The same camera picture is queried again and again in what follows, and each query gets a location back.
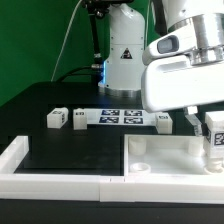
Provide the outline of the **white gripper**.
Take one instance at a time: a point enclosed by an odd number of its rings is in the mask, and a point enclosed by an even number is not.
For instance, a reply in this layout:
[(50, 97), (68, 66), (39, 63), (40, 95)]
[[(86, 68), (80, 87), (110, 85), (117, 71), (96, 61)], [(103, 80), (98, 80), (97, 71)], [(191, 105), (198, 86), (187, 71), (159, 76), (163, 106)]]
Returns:
[(192, 66), (186, 55), (154, 59), (147, 47), (141, 79), (142, 105), (147, 112), (184, 108), (185, 118), (202, 136), (196, 106), (224, 101), (224, 61)]

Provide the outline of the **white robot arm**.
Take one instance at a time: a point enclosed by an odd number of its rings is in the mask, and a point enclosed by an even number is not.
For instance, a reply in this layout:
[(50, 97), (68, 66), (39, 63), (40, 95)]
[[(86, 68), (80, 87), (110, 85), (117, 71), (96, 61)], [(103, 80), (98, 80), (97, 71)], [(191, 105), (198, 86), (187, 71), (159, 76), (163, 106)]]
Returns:
[(224, 0), (150, 0), (160, 36), (145, 45), (145, 20), (123, 0), (109, 7), (110, 53), (99, 89), (142, 99), (148, 112), (182, 108), (195, 134), (197, 107), (224, 101)]

